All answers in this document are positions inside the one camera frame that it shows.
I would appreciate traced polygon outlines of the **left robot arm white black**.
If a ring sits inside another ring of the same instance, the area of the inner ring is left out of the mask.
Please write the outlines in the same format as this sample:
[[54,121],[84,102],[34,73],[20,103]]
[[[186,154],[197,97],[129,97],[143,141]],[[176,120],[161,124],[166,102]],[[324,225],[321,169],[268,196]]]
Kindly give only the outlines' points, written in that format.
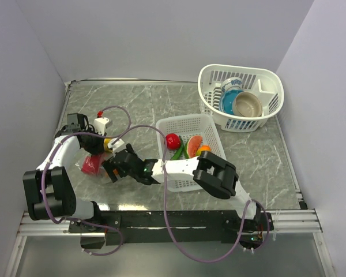
[[54,145],[36,170],[27,171],[22,178],[27,209],[32,220],[54,220],[56,224],[70,218],[82,220],[91,232],[103,225],[99,206],[94,201],[76,197],[67,174],[74,156],[80,149],[90,154],[104,152],[104,139],[110,120],[96,118],[93,123],[80,113],[67,115],[67,123],[55,134]]

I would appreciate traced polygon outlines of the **beige bowl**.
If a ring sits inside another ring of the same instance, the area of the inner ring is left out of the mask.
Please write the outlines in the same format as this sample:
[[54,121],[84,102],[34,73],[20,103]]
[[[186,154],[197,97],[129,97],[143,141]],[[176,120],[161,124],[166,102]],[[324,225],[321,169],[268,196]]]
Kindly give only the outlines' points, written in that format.
[[262,115],[262,104],[260,100],[250,92],[241,92],[233,104],[234,115],[239,117],[260,117]]

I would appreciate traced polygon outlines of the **red fake pepper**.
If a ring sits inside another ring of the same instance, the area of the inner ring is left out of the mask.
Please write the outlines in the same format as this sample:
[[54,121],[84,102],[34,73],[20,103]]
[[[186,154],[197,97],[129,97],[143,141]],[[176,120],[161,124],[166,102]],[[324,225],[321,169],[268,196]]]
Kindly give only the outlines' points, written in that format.
[[169,150],[178,150],[182,144],[180,137],[175,133],[166,135],[166,143]]

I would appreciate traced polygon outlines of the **orange green fake mango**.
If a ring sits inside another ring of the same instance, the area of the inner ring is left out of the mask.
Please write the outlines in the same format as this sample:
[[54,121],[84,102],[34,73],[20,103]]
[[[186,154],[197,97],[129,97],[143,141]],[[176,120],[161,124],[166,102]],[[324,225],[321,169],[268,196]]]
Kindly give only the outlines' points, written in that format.
[[200,156],[201,153],[202,153],[202,152],[205,152],[205,151],[210,152],[210,151],[211,151],[210,146],[208,146],[208,145],[203,145],[203,146],[199,147],[199,149],[197,149],[196,155],[197,155],[197,156]]

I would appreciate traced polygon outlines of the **fake watermelon slice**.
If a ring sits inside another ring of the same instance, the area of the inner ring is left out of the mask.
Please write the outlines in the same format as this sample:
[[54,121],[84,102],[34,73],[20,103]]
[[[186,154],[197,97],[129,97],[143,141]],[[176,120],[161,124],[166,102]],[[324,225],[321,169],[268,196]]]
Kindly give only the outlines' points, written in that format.
[[189,138],[185,144],[184,155],[186,159],[191,159],[196,156],[197,150],[201,146],[202,136],[195,135]]

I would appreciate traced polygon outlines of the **white dish rack basket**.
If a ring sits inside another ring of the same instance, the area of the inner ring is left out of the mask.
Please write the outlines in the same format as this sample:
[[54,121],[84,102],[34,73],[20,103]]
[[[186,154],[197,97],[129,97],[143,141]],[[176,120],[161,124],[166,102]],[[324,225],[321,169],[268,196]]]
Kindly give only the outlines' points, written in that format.
[[267,69],[210,64],[197,84],[200,112],[229,132],[255,131],[284,104],[281,80]]

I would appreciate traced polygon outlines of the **yellow fake fruit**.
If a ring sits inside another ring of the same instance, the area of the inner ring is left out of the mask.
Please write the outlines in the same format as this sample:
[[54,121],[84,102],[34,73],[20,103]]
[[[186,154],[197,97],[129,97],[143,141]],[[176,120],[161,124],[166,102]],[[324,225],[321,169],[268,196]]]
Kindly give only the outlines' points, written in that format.
[[103,140],[103,149],[104,149],[105,152],[109,152],[109,153],[113,152],[112,146],[111,146],[111,139],[110,138],[105,138]]

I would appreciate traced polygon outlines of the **white perforated flat basket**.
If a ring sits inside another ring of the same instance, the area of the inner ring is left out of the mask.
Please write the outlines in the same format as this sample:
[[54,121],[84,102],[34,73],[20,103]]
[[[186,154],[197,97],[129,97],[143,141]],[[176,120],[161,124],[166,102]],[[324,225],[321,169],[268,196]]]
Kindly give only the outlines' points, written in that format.
[[[174,133],[183,140],[183,146],[193,136],[201,136],[201,146],[207,145],[215,155],[227,160],[223,146],[220,141],[217,128],[211,116],[206,114],[189,114],[176,117],[160,119],[156,122],[156,128],[164,135]],[[159,158],[163,157],[164,140],[160,134],[157,134],[157,147]],[[194,181],[168,181],[167,189],[170,192],[189,192],[200,190],[202,187]]]

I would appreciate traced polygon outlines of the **blue plate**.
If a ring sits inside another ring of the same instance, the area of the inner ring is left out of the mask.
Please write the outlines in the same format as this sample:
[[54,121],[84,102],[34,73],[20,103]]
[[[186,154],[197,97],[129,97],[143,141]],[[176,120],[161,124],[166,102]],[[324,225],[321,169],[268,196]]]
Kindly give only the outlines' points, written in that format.
[[233,104],[235,103],[236,97],[243,92],[243,90],[232,89],[224,92],[219,101],[219,111],[229,115],[234,115]]

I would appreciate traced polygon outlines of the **aluminium rail frame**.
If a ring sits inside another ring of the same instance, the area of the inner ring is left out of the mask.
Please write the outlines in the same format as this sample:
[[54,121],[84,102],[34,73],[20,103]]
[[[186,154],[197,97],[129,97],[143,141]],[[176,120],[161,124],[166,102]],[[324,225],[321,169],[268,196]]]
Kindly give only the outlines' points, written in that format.
[[[274,220],[274,231],[276,235],[281,233],[311,233],[314,236],[314,241],[325,275],[336,276],[329,251],[322,235],[322,227],[315,210],[270,210],[269,213]],[[30,219],[27,212],[23,213],[17,230],[14,248],[4,275],[16,275],[23,253],[23,247],[28,237],[70,236],[71,234],[68,228],[68,221],[61,224],[54,224],[50,220],[33,221]]]

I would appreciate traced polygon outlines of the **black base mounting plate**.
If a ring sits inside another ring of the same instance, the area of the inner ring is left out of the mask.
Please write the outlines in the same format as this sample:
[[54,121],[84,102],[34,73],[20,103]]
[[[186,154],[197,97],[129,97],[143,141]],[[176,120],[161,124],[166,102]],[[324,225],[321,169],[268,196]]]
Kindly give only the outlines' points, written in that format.
[[[242,221],[234,210],[169,211],[168,221],[178,242],[219,241],[258,248],[266,231],[274,229],[270,213],[256,211],[254,219]],[[103,211],[93,226],[72,221],[70,234],[81,235],[81,246],[102,246],[171,242],[162,211]]]

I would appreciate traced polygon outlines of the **blue white patterned cup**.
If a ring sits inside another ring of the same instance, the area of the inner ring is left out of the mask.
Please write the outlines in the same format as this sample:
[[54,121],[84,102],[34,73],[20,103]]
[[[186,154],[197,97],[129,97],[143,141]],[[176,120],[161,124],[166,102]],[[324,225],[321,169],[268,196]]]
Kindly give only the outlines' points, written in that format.
[[220,88],[223,93],[231,90],[242,90],[243,80],[239,77],[228,78],[221,83]]

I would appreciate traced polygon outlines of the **clear zip top bag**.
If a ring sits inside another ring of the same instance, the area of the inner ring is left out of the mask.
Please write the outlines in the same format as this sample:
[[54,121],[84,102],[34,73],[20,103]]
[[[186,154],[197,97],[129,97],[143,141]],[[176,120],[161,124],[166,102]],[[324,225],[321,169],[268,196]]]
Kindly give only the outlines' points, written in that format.
[[[104,161],[105,162],[108,158],[111,157],[110,153],[103,153],[104,154]],[[91,179],[93,182],[98,182],[100,184],[111,184],[112,180],[109,177],[109,175],[106,172],[106,169],[103,167],[103,165],[101,164],[101,168],[100,168],[100,174],[97,176],[93,176],[93,175],[86,175],[81,171],[81,166],[84,162],[84,159],[86,158],[86,156],[91,155],[89,153],[85,153],[83,154],[79,159],[76,160],[75,162],[75,166],[78,168],[78,170],[86,177],[88,177],[89,179]]]

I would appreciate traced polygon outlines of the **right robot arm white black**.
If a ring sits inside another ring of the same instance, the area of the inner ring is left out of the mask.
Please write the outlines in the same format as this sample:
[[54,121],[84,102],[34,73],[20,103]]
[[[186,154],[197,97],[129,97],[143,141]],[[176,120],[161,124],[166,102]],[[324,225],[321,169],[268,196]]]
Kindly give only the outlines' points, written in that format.
[[187,181],[196,183],[212,197],[233,200],[243,230],[252,232],[261,223],[261,209],[243,188],[236,167],[208,151],[183,160],[140,159],[122,150],[101,163],[112,182],[130,176],[144,185]]

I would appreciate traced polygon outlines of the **green fake pepper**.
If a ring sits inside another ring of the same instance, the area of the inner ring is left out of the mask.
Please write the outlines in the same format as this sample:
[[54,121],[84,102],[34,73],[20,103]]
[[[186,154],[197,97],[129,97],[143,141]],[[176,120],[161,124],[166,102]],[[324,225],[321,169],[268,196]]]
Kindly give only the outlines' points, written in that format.
[[179,148],[176,150],[176,152],[174,153],[174,155],[170,158],[170,160],[179,160],[182,153],[183,153],[183,149],[184,149],[184,142],[181,138],[181,136],[179,136],[180,139],[180,146]]

